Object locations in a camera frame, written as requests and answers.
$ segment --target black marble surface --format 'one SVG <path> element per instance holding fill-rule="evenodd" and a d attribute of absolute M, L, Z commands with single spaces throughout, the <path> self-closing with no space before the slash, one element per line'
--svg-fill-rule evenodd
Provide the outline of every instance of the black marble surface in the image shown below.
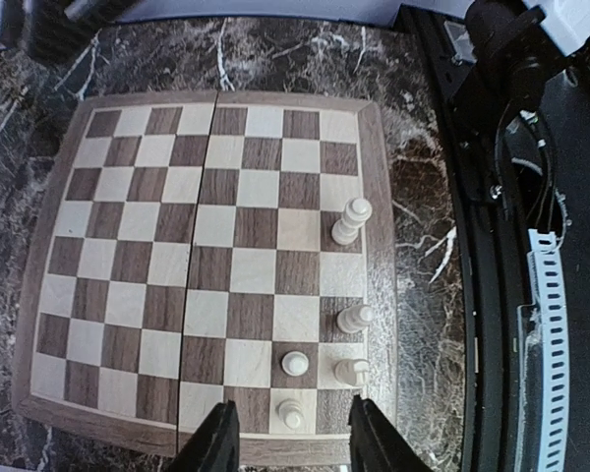
<path fill-rule="evenodd" d="M 53 68 L 17 51 L 0 55 L 0 463 L 62 471 L 167 464 L 22 418 L 11 410 L 10 389 L 30 237 L 75 107 L 87 96 L 170 89 L 306 92 L 380 105 L 396 224 L 398 429 L 434 470 L 457 470 L 461 281 L 443 151 L 416 42 L 386 30 L 268 18 L 109 28 L 73 63 Z"/>

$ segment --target chessboard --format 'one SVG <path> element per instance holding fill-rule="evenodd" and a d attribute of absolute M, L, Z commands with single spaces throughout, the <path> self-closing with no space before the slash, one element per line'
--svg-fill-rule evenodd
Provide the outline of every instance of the chessboard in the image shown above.
<path fill-rule="evenodd" d="M 356 241 L 346 203 L 373 208 Z M 236 403 L 248 464 L 348 461 L 354 394 L 394 421 L 393 221 L 380 111 L 288 93 L 166 92 L 86 100 L 30 248 L 14 407 L 73 433 L 174 455 Z M 339 312 L 372 324 L 347 334 Z M 301 352 L 299 377 L 281 360 Z M 366 359 L 355 388 L 334 366 Z M 302 407 L 288 428 L 285 400 Z"/>

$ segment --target white rook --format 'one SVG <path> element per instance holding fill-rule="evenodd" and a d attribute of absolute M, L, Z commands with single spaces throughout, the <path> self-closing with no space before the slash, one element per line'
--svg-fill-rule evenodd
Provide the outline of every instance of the white rook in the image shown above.
<path fill-rule="evenodd" d="M 352 199 L 341 214 L 341 218 L 332 226 L 332 239 L 336 244 L 345 246 L 358 238 L 359 229 L 372 216 L 372 204 L 365 199 Z"/>
<path fill-rule="evenodd" d="M 346 308 L 336 317 L 338 328 L 348 334 L 362 331 L 372 323 L 374 310 L 369 305 L 355 305 Z"/>
<path fill-rule="evenodd" d="M 308 372 L 308 357 L 300 351 L 291 351 L 282 358 L 282 369 L 291 377 L 300 377 Z"/>
<path fill-rule="evenodd" d="M 277 407 L 277 416 L 291 430 L 298 430 L 304 425 L 302 405 L 297 400 L 284 400 Z"/>
<path fill-rule="evenodd" d="M 369 375 L 370 363 L 365 359 L 343 359 L 334 366 L 334 376 L 342 384 L 363 386 Z"/>

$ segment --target brown square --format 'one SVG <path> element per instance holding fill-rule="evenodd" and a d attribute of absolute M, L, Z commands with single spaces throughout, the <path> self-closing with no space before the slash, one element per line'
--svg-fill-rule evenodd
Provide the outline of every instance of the brown square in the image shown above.
<path fill-rule="evenodd" d="M 155 241 L 190 243 L 195 225 L 193 204 L 162 204 L 159 206 Z"/>
<path fill-rule="evenodd" d="M 197 384 L 223 384 L 225 339 L 184 336 L 181 380 Z"/>
<path fill-rule="evenodd" d="M 236 205 L 238 170 L 205 169 L 199 203 L 205 205 Z"/>
<path fill-rule="evenodd" d="M 273 336 L 273 296 L 230 293 L 227 306 L 227 338 L 263 339 Z"/>
<path fill-rule="evenodd" d="M 141 331 L 135 327 L 105 325 L 102 338 L 102 367 L 138 372 Z"/>
<path fill-rule="evenodd" d="M 89 122 L 88 138 L 105 138 L 113 136 L 120 119 L 120 110 L 98 111 Z"/>
<path fill-rule="evenodd" d="M 317 364 L 319 344 L 317 342 L 273 342 L 271 344 L 271 386 L 278 388 L 317 388 Z M 282 359 L 286 354 L 299 351 L 308 357 L 306 374 L 290 377 L 282 370 Z"/>
<path fill-rule="evenodd" d="M 277 251 L 275 293 L 319 295 L 319 253 Z"/>
<path fill-rule="evenodd" d="M 173 379 L 138 375 L 136 417 L 176 425 L 178 385 Z"/>
<path fill-rule="evenodd" d="M 363 242 L 359 232 L 356 241 L 352 244 L 341 246 L 336 244 L 332 239 L 332 226 L 341 218 L 341 213 L 337 211 L 322 211 L 322 251 L 328 253 L 357 253 L 363 252 Z"/>
<path fill-rule="evenodd" d="M 282 165 L 282 140 L 245 138 L 243 169 L 279 170 Z"/>
<path fill-rule="evenodd" d="M 363 333 L 348 334 L 336 325 L 336 317 L 342 310 L 360 305 L 362 298 L 321 297 L 320 298 L 320 342 L 363 342 Z"/>
<path fill-rule="evenodd" d="M 69 328 L 69 318 L 40 313 L 39 331 L 37 332 L 37 352 L 64 359 L 68 347 Z"/>
<path fill-rule="evenodd" d="M 63 396 L 66 401 L 96 408 L 98 406 L 98 367 L 68 361 Z"/>
<path fill-rule="evenodd" d="M 103 323 L 107 306 L 108 280 L 77 279 L 72 318 Z"/>
<path fill-rule="evenodd" d="M 279 207 L 319 209 L 319 174 L 281 172 L 279 174 Z"/>
<path fill-rule="evenodd" d="M 114 138 L 111 140 L 105 165 L 131 167 L 136 163 L 138 148 L 142 137 Z"/>
<path fill-rule="evenodd" d="M 234 247 L 275 249 L 277 208 L 236 208 Z"/>
<path fill-rule="evenodd" d="M 142 327 L 181 332 L 184 321 L 185 295 L 186 290 L 182 287 L 149 285 Z"/>
<path fill-rule="evenodd" d="M 75 169 L 66 200 L 93 200 L 99 177 L 100 169 Z"/>
<path fill-rule="evenodd" d="M 246 388 L 227 386 L 225 401 L 236 403 L 236 412 L 241 433 L 268 434 L 268 414 L 270 412 L 270 390 L 268 388 Z"/>
<path fill-rule="evenodd" d="M 190 286 L 188 288 L 227 292 L 229 291 L 231 269 L 231 248 L 195 246 L 190 257 Z"/>
<path fill-rule="evenodd" d="M 146 135 L 174 135 L 181 118 L 182 107 L 153 108 L 148 117 Z"/>
<path fill-rule="evenodd" d="M 125 204 L 94 202 L 89 214 L 89 238 L 116 239 Z"/>
<path fill-rule="evenodd" d="M 319 112 L 284 110 L 284 138 L 319 139 Z"/>
<path fill-rule="evenodd" d="M 128 202 L 159 202 L 166 183 L 166 167 L 137 167 L 129 187 Z"/>
<path fill-rule="evenodd" d="M 170 156 L 170 165 L 203 166 L 206 152 L 207 136 L 178 136 Z"/>
<path fill-rule="evenodd" d="M 356 145 L 321 143 L 322 172 L 326 174 L 358 175 Z"/>
<path fill-rule="evenodd" d="M 225 108 L 217 106 L 214 109 L 212 118 L 213 135 L 236 135 L 245 134 L 247 124 L 247 108 Z"/>
<path fill-rule="evenodd" d="M 111 268 L 111 279 L 122 282 L 147 283 L 151 243 L 118 241 Z"/>
<path fill-rule="evenodd" d="M 358 389 L 317 390 L 317 434 L 349 434 L 347 420 Z"/>
<path fill-rule="evenodd" d="M 52 245 L 48 273 L 60 275 L 77 275 L 83 239 L 57 236 Z"/>

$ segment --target white square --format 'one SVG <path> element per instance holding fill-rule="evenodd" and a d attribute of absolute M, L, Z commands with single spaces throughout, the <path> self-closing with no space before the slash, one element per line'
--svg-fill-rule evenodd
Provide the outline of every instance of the white square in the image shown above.
<path fill-rule="evenodd" d="M 87 320 L 70 320 L 68 333 L 69 361 L 77 361 L 92 366 L 100 366 L 102 355 L 102 336 L 105 325 Z"/>
<path fill-rule="evenodd" d="M 195 244 L 231 248 L 234 246 L 236 206 L 199 205 L 195 221 Z"/>
<path fill-rule="evenodd" d="M 348 200 L 363 196 L 357 176 L 322 174 L 320 207 L 325 211 L 344 211 Z"/>
<path fill-rule="evenodd" d="M 74 167 L 102 167 L 107 159 L 111 138 L 84 138 L 75 157 Z"/>
<path fill-rule="evenodd" d="M 179 119 L 178 135 L 209 135 L 212 123 L 213 103 L 184 105 Z"/>
<path fill-rule="evenodd" d="M 238 207 L 277 208 L 279 172 L 242 169 L 238 177 Z"/>
<path fill-rule="evenodd" d="M 319 345 L 317 388 L 354 388 L 339 382 L 334 376 L 334 367 L 343 359 L 367 359 L 365 346 L 361 342 L 322 342 Z"/>
<path fill-rule="evenodd" d="M 30 391 L 63 400 L 66 360 L 35 352 L 32 357 Z"/>
<path fill-rule="evenodd" d="M 62 202 L 55 222 L 55 236 L 85 237 L 90 212 L 91 202 Z"/>
<path fill-rule="evenodd" d="M 118 229 L 118 239 L 121 241 L 153 241 L 158 215 L 159 204 L 125 203 Z"/>
<path fill-rule="evenodd" d="M 225 340 L 225 385 L 268 388 L 270 380 L 270 341 Z"/>
<path fill-rule="evenodd" d="M 161 201 L 164 204 L 195 204 L 202 170 L 201 167 L 170 167 Z"/>
<path fill-rule="evenodd" d="M 134 175 L 133 167 L 103 167 L 94 194 L 95 202 L 124 202 Z"/>
<path fill-rule="evenodd" d="M 76 277 L 47 273 L 39 294 L 39 311 L 70 318 L 75 298 Z"/>
<path fill-rule="evenodd" d="M 185 287 L 190 245 L 153 243 L 148 267 L 148 284 Z"/>
<path fill-rule="evenodd" d="M 302 405 L 304 424 L 291 430 L 277 415 L 277 407 L 284 400 L 296 400 Z M 270 391 L 268 432 L 272 435 L 314 435 L 317 429 L 317 391 L 313 388 L 272 388 Z"/>
<path fill-rule="evenodd" d="M 249 106 L 245 136 L 281 138 L 284 110 L 275 106 Z"/>
<path fill-rule="evenodd" d="M 322 214 L 313 209 L 280 208 L 277 211 L 277 249 L 319 251 Z"/>
<path fill-rule="evenodd" d="M 145 284 L 110 281 L 105 322 L 109 325 L 142 327 L 146 296 Z"/>
<path fill-rule="evenodd" d="M 275 260 L 273 249 L 234 248 L 230 292 L 275 292 Z"/>
<path fill-rule="evenodd" d="M 223 401 L 223 385 L 181 382 L 179 428 L 193 433 L 216 405 Z"/>
<path fill-rule="evenodd" d="M 319 174 L 321 166 L 319 141 L 282 140 L 282 170 L 288 172 L 309 172 Z"/>
<path fill-rule="evenodd" d="M 180 352 L 181 333 L 143 329 L 139 373 L 146 376 L 179 379 Z"/>
<path fill-rule="evenodd" d="M 210 136 L 206 169 L 240 169 L 243 164 L 244 136 Z"/>
<path fill-rule="evenodd" d="M 123 108 L 114 136 L 141 136 L 147 130 L 150 106 Z"/>
<path fill-rule="evenodd" d="M 319 119 L 320 138 L 334 143 L 358 143 L 356 113 L 322 110 Z"/>
<path fill-rule="evenodd" d="M 319 342 L 319 297 L 275 295 L 273 340 Z"/>
<path fill-rule="evenodd" d="M 115 251 L 115 240 L 86 239 L 81 250 L 77 275 L 84 278 L 109 280 Z"/>
<path fill-rule="evenodd" d="M 135 418 L 134 398 L 138 398 L 138 374 L 99 369 L 97 409 Z"/>
<path fill-rule="evenodd" d="M 319 291 L 323 297 L 364 297 L 367 269 L 362 254 L 321 253 Z"/>
<path fill-rule="evenodd" d="M 189 290 L 184 318 L 184 334 L 225 337 L 228 292 Z"/>
<path fill-rule="evenodd" d="M 168 167 L 175 135 L 146 135 L 140 140 L 136 167 Z"/>

